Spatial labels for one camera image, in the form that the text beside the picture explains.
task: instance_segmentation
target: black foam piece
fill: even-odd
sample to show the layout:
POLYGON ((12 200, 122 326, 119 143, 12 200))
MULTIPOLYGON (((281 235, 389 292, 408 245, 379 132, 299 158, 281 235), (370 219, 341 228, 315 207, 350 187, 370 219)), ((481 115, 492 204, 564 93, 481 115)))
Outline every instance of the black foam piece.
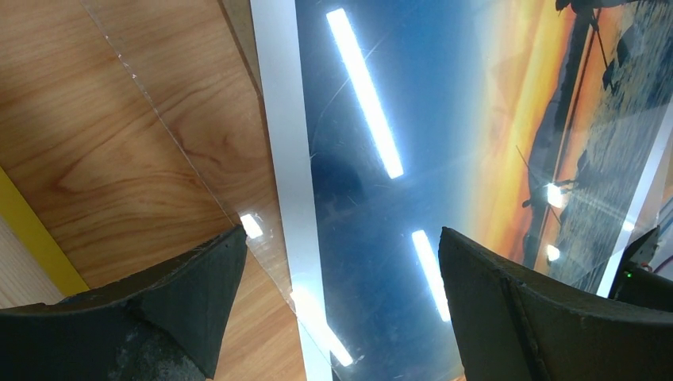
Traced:
POLYGON ((440 269, 470 381, 673 377, 673 314, 601 298, 444 228, 440 269))
POLYGON ((245 237, 237 227, 53 306, 0 310, 0 379, 213 378, 245 237))

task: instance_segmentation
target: transparent plastic sheet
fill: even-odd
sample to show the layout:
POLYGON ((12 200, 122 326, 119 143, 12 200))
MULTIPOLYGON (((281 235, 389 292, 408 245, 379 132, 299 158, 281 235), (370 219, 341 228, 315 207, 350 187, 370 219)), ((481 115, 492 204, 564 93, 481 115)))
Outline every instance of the transparent plastic sheet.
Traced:
MULTIPOLYGON (((306 111, 301 117, 313 197, 293 202, 314 208, 314 215, 306 216, 313 221, 299 224, 306 236, 315 234, 311 225, 317 228, 319 252, 311 254, 318 255, 320 285, 313 287, 311 276, 302 283, 305 268, 296 266, 297 260, 288 271, 267 137, 256 125, 259 99, 249 81, 237 80, 247 72, 230 50, 235 46, 218 43, 231 38, 218 4, 83 4, 223 210, 234 220, 240 217, 256 236, 249 241, 251 251, 283 296, 300 305, 296 312, 312 337, 307 340, 344 381, 446 380, 462 374, 450 311, 436 292, 433 248, 442 225, 553 278, 598 292, 623 248, 670 214, 673 119, 666 97, 673 87, 664 80, 653 91, 656 84, 648 76, 673 78, 667 66, 673 58, 665 60, 673 13, 660 6, 602 11, 601 40, 584 25, 584 34, 576 32, 572 42, 575 17, 570 10, 559 16, 552 2, 530 8, 514 0, 474 1, 451 8, 452 2, 429 1, 420 9, 413 2, 297 2, 293 17, 306 111), (339 9, 343 13, 332 13, 339 9), (449 14, 457 19, 447 21, 449 14), (484 23, 495 26, 484 30, 484 23), (527 32, 542 23, 546 33, 527 32), (137 28, 142 24, 148 27, 137 28), (603 88, 605 67, 597 47, 604 45, 612 60, 618 37, 630 25, 643 26, 639 34, 646 45, 634 50, 631 60, 615 63, 620 70, 613 79, 621 87, 612 93, 614 83, 603 88), (348 42, 335 42, 335 31, 348 28, 397 144, 401 175, 390 174, 367 125, 372 114, 363 106, 361 65, 349 68, 348 42), (456 36, 468 42, 449 47, 456 36), (196 48, 204 44, 213 48, 196 48), (579 58, 571 56, 573 44, 583 46, 579 58), (456 57, 478 59, 464 59, 466 64, 448 70, 449 62, 463 60, 456 57), (422 64, 411 62, 414 58, 422 58, 416 60, 422 64), (575 73, 582 83, 576 79, 564 87, 568 92, 570 86, 571 111, 560 129, 542 128, 549 125, 547 114, 557 114, 549 110, 562 98, 560 84, 571 76, 572 60, 584 74, 575 73), (471 77, 474 90, 449 96, 453 88, 469 87, 456 85, 457 78, 446 77, 446 71, 478 72, 482 78, 471 77), (634 83, 652 90, 654 98, 632 90, 634 83), (621 103, 614 102, 615 94, 621 103), (469 102, 479 105, 469 110, 483 119, 457 119, 458 109, 469 102), (459 143, 447 143, 451 140, 459 143), (541 150, 547 141, 565 144, 564 154, 541 150), (550 170, 545 162, 553 156, 550 170), (539 207, 533 194, 542 187, 544 203, 556 206, 539 207), (533 205, 522 207, 527 200, 533 205), (290 275, 295 286, 310 287, 292 293, 290 275)), ((283 99, 265 102, 268 109, 269 102, 283 99)), ((272 118, 269 123, 270 129, 283 128, 272 118)), ((292 182, 286 176, 277 181, 292 182)), ((289 255, 308 261, 296 250, 289 255)), ((308 344, 302 344, 306 351, 308 344)))
POLYGON ((217 1, 83 0, 284 297, 283 230, 260 100, 217 1))

